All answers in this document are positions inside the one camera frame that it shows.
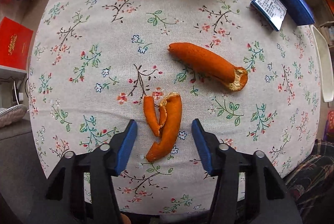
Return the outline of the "person's left hand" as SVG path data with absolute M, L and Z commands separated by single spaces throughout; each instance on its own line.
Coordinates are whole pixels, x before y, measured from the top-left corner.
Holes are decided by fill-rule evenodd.
M 121 214 L 121 219 L 122 219 L 123 224 L 131 224 L 129 217 L 126 216 L 125 214 Z

